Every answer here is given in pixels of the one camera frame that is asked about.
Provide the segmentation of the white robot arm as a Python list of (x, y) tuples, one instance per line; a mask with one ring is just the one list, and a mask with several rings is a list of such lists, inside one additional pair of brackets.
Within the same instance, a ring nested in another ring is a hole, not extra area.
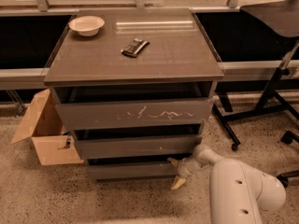
[(286, 191), (274, 176), (243, 161), (224, 158), (205, 145), (190, 157), (169, 160), (178, 170), (172, 189), (191, 175), (210, 166), (209, 203), (211, 224), (263, 224), (260, 212), (275, 211), (286, 201)]

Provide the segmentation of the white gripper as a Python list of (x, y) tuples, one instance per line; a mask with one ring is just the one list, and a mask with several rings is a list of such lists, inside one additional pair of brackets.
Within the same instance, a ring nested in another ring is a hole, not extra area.
[(180, 161), (173, 158), (167, 158), (167, 160), (170, 161), (175, 168), (178, 168), (179, 174), (175, 177), (171, 185), (171, 190), (179, 189), (185, 184), (186, 178), (199, 168), (198, 162), (194, 157), (184, 158)]

